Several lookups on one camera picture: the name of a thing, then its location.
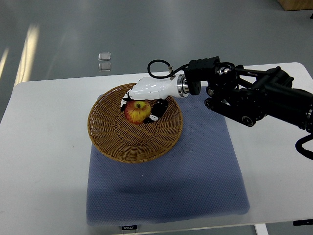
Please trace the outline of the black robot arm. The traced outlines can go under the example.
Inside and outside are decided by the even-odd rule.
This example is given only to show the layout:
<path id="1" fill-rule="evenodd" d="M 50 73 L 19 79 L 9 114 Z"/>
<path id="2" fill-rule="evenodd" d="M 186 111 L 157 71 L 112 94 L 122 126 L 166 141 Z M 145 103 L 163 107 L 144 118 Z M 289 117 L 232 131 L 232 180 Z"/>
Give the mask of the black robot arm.
<path id="1" fill-rule="evenodd" d="M 293 78 L 280 67 L 266 71 L 247 70 L 242 65 L 221 62 L 219 57 L 192 60 L 166 76 L 149 74 L 140 79 L 121 100 L 120 108 L 132 100 L 157 100 L 158 106 L 146 119 L 159 120 L 169 96 L 198 95 L 207 82 L 205 106 L 227 118 L 251 127 L 265 116 L 313 131 L 313 95 L 295 89 Z"/>

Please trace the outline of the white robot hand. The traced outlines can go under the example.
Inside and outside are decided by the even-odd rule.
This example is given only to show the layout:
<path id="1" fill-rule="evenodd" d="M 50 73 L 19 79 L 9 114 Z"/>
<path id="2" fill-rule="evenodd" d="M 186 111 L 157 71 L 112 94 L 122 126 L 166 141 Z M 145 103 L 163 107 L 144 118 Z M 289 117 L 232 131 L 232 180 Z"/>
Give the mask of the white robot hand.
<path id="1" fill-rule="evenodd" d="M 156 79 L 144 77 L 140 79 L 121 100 L 120 109 L 125 109 L 128 101 L 132 100 L 156 100 L 150 115 L 144 119 L 144 123 L 158 121 L 168 108 L 168 96 L 177 98 L 187 97 L 189 88 L 184 75 L 176 75 L 174 78 Z"/>

